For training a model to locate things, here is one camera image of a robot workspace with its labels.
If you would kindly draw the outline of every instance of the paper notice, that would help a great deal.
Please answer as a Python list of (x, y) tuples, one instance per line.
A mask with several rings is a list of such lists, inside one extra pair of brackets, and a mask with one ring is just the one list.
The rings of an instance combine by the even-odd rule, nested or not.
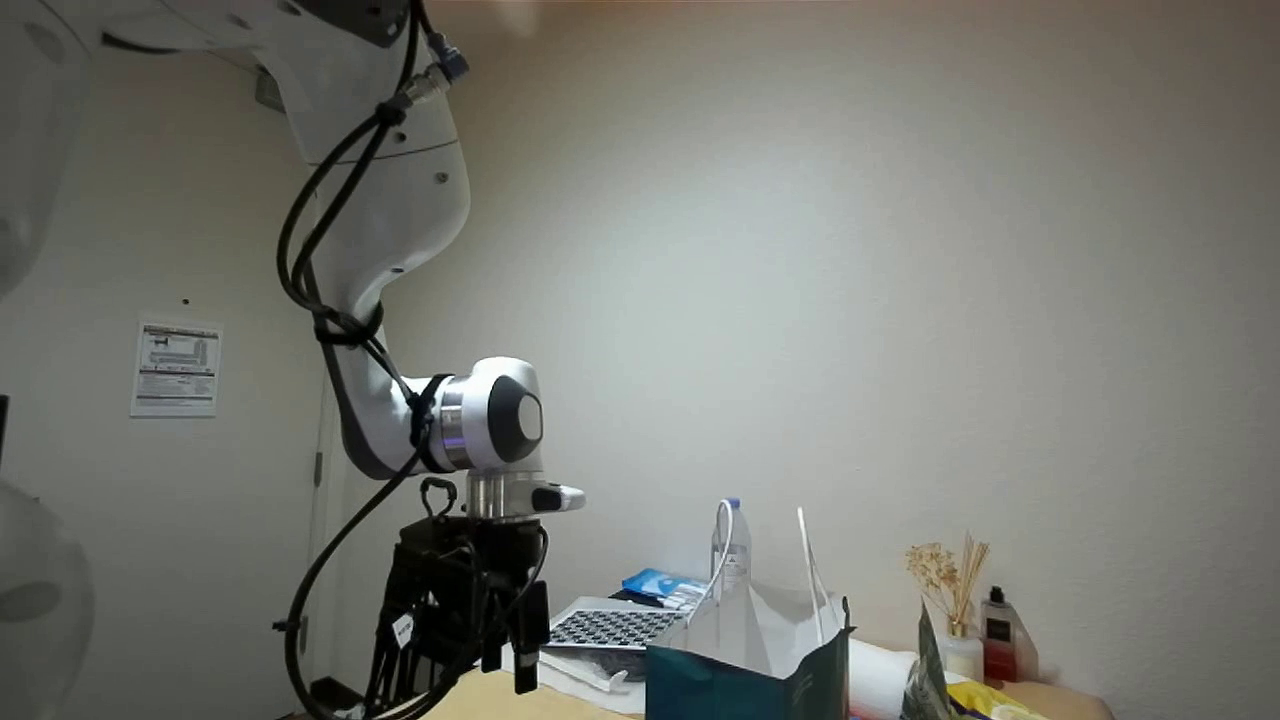
[(192, 319), (144, 319), (135, 337), (131, 417), (214, 417), (225, 331)]

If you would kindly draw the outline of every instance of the white machine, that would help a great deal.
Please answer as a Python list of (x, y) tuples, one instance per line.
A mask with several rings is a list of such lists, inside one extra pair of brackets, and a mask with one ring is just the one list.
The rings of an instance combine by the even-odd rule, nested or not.
[[(417, 391), (379, 345), (384, 289), (443, 251), (471, 207), (446, 113), (446, 86), (469, 72), (465, 57), (443, 43), (418, 0), (9, 0), (0, 295), (40, 251), (100, 40), (135, 51), (233, 47), (274, 81), (297, 148), (317, 170), (284, 215), (274, 276), (317, 319), (342, 450), (362, 478), (386, 480), (375, 502), (417, 473), (469, 473), (469, 516), (430, 514), (399, 538), (362, 705), (386, 711), (406, 699), (418, 711), (475, 659), (493, 669), (507, 640), (517, 688), (533, 688), (533, 653), (546, 631), (534, 582), (546, 538), (527, 514), (584, 505), (574, 487), (534, 480), (534, 371), (525, 362), (481, 362), (471, 375), (430, 375)], [(278, 623), (292, 685), (312, 718), (324, 709), (300, 679), (297, 627), (349, 530), (319, 551)]]

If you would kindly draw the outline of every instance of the wall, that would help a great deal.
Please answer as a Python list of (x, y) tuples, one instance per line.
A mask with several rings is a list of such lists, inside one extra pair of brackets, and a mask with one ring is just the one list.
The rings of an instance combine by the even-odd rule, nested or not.
[[(251, 72), (103, 51), (50, 241), (0, 299), (4, 478), (88, 550), (95, 636), (66, 718), (278, 718), (306, 556), (319, 364), (267, 248), (300, 172)], [(225, 330), (214, 422), (127, 422), (144, 313)]]
[(859, 631), (915, 542), (990, 546), (1061, 679), (1258, 718), (1280, 587), (1280, 17), (1263, 3), (450, 13), (458, 246), (406, 364), (538, 364), (554, 604), (805, 505)]

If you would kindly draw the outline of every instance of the keyboard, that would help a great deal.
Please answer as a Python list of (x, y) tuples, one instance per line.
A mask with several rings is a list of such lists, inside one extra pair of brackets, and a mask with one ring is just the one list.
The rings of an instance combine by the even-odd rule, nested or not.
[(579, 595), (553, 621), (553, 653), (643, 653), (679, 611), (629, 600)]

